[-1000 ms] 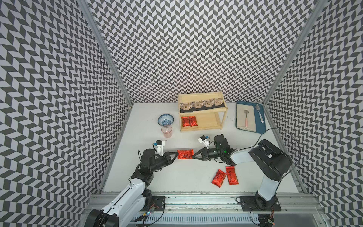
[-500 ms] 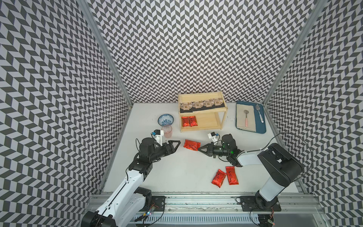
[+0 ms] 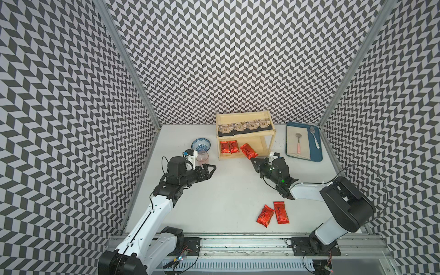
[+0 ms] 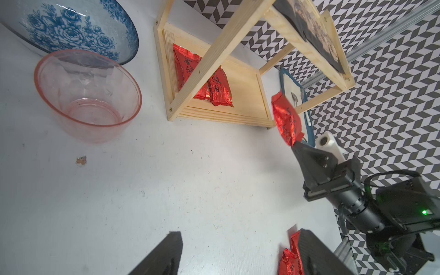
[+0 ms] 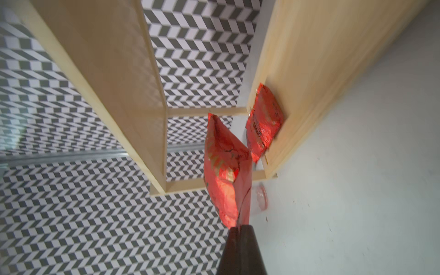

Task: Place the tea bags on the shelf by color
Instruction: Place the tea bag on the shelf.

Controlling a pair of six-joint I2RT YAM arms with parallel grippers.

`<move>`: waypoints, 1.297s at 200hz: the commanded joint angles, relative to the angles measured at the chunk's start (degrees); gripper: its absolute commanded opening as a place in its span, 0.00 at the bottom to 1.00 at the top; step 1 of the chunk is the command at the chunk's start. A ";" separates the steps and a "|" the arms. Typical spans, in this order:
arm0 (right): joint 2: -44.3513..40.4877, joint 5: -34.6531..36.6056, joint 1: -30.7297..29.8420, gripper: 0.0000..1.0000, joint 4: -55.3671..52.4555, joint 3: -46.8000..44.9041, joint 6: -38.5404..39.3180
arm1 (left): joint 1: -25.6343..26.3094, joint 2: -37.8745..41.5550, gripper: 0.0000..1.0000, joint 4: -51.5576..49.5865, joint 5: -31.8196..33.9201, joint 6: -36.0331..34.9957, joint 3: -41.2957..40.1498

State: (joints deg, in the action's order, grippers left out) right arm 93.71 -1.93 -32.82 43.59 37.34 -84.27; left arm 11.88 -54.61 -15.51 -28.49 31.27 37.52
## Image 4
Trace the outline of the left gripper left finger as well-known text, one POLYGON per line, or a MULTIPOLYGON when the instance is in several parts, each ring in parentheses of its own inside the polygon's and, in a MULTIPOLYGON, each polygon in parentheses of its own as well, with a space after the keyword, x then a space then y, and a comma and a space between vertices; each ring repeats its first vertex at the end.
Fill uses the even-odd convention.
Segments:
POLYGON ((129 275, 177 275, 182 251, 181 232, 171 231, 129 275))

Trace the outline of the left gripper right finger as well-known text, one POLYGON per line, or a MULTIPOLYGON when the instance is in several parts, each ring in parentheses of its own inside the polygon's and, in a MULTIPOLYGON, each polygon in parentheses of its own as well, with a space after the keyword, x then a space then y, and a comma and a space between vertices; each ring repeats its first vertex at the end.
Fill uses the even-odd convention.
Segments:
POLYGON ((354 274, 310 230, 299 231, 297 246, 305 275, 354 274))

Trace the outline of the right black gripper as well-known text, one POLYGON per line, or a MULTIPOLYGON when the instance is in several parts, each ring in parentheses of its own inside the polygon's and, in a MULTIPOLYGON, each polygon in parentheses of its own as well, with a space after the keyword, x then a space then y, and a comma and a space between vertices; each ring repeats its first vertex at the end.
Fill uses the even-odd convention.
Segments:
POLYGON ((302 142, 291 147, 305 183, 304 198, 314 201, 361 188, 358 158, 352 158, 338 165, 338 159, 330 152, 316 149, 302 142))

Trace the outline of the red tea bag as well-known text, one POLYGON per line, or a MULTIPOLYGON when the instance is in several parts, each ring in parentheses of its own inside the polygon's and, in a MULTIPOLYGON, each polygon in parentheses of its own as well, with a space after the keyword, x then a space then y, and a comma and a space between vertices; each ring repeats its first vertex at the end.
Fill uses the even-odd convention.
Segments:
POLYGON ((300 267, 297 255, 289 249, 284 249, 279 267, 278 275, 299 275, 300 267))
POLYGON ((300 231, 297 231, 291 235, 291 252, 293 254, 294 272, 293 275, 303 275, 303 263, 301 261, 301 255, 299 250, 300 231))
POLYGON ((208 80, 211 93, 210 102, 214 106, 233 107, 232 92, 225 71, 219 67, 208 80))
MULTIPOLYGON (((201 58, 197 54, 180 47, 177 44, 173 45, 173 52, 178 77, 178 88, 181 90, 191 74, 194 72, 201 58)), ((199 100, 211 100, 211 94, 207 83, 202 86, 194 98, 199 100)))
POLYGON ((301 142, 304 137, 301 119, 282 91, 272 96, 272 109, 276 126, 285 143, 292 147, 301 142))

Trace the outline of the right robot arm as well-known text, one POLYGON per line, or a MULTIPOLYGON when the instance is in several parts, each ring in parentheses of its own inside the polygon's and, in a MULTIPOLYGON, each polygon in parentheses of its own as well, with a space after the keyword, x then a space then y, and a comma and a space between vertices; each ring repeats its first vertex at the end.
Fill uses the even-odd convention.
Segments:
POLYGON ((440 228, 440 199, 420 173, 410 170, 383 172, 407 176, 391 186, 372 183, 380 174, 361 179, 357 158, 339 161, 334 154, 305 143, 291 147, 303 177, 307 201, 325 198, 338 208, 339 225, 366 235, 367 248, 389 272, 416 274, 434 254, 426 251, 421 234, 440 228))

